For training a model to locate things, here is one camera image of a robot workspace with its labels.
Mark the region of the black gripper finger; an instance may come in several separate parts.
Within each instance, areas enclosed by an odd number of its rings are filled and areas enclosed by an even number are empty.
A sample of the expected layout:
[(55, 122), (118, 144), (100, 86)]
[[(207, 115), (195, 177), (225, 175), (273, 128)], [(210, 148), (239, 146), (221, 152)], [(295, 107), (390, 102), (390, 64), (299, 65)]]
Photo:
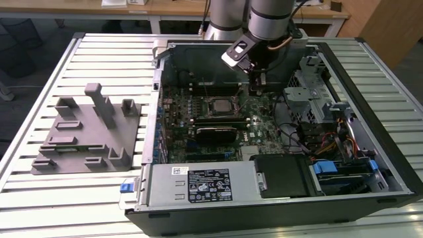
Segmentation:
[(267, 74), (265, 72), (253, 72), (249, 76), (250, 95), (261, 96), (267, 86)]

